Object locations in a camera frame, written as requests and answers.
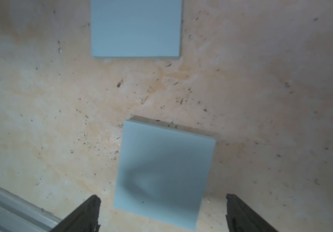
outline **beige stained surface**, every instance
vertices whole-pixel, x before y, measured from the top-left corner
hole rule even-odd
[[[88,0],[0,0],[0,187],[60,218],[97,194],[101,231],[187,231],[112,207],[133,115],[217,139],[196,231],[228,231],[226,193],[333,231],[333,1],[185,0],[180,59],[110,60]]]

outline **dark debris speck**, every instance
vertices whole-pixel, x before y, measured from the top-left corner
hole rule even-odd
[[[119,81],[118,84],[116,85],[118,88],[121,86],[121,84],[123,83],[123,80]]]

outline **light blue foam block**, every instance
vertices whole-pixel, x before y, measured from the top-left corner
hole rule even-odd
[[[125,121],[114,207],[194,230],[214,146],[211,137]]]
[[[178,58],[182,0],[91,0],[92,56]]]

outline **dirt spot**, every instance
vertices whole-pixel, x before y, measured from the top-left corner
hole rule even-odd
[[[145,104],[147,98],[148,98],[148,96],[146,96],[145,98],[142,98],[142,99],[141,99],[141,105]]]
[[[119,88],[121,86],[121,84],[123,84],[123,79],[121,81],[119,81],[116,86]]]

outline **light blue square pad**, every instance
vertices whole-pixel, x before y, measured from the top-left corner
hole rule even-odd
[[[182,0],[91,0],[91,54],[178,58]]]
[[[211,137],[126,120],[114,207],[194,230],[214,147]]]

